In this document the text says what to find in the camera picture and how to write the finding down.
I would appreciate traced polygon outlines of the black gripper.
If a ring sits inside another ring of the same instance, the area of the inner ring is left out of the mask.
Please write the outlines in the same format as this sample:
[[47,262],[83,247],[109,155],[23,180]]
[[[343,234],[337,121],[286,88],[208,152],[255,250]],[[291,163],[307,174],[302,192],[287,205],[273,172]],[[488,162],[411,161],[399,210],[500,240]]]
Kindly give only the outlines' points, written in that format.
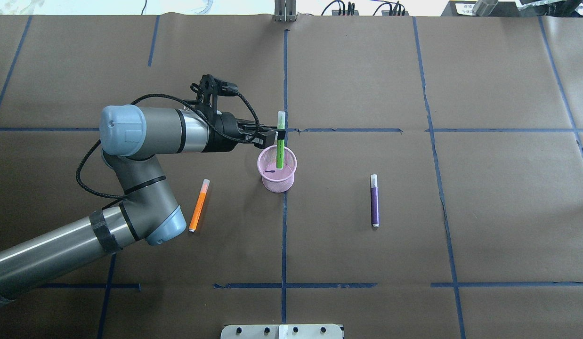
[[[231,152],[238,145],[238,140],[249,141],[255,131],[279,129],[276,125],[257,125],[254,121],[238,119],[229,112],[210,113],[207,118],[215,128],[209,128],[208,153]],[[286,138],[261,138],[259,145],[276,145],[278,141],[285,142]]]

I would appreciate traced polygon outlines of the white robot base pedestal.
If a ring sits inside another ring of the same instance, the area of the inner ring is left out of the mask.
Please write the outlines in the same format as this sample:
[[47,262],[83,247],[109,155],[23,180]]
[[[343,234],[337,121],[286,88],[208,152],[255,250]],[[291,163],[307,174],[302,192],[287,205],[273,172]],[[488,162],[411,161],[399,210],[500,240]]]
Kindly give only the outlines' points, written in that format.
[[314,324],[238,324],[223,328],[221,339],[344,339],[343,325]]

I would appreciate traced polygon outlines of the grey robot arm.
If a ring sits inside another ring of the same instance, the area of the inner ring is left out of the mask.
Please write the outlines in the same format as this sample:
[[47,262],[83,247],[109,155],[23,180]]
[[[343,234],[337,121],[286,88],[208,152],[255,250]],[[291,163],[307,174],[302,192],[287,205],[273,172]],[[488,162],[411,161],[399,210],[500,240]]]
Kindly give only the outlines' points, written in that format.
[[265,149],[285,129],[238,119],[214,104],[185,109],[106,106],[101,113],[104,163],[123,189],[117,206],[100,208],[32,240],[0,252],[0,307],[34,288],[146,240],[162,244],[186,221],[158,161],[159,154],[230,152],[237,144]]

